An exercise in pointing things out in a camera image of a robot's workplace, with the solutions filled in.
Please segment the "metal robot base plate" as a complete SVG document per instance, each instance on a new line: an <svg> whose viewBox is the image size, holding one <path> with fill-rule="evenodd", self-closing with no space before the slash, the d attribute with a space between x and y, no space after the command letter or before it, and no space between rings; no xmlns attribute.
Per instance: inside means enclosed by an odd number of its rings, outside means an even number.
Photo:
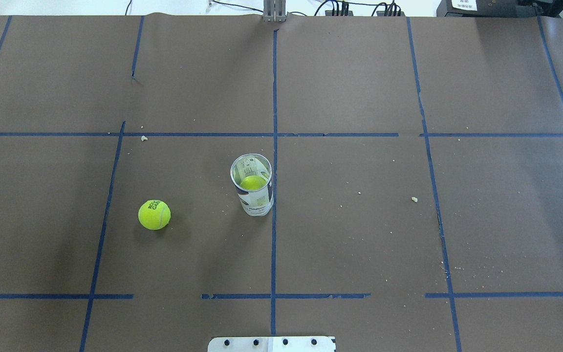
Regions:
<svg viewBox="0 0 563 352"><path fill-rule="evenodd" d="M211 339L208 352L335 352L330 336L248 336Z"/></svg>

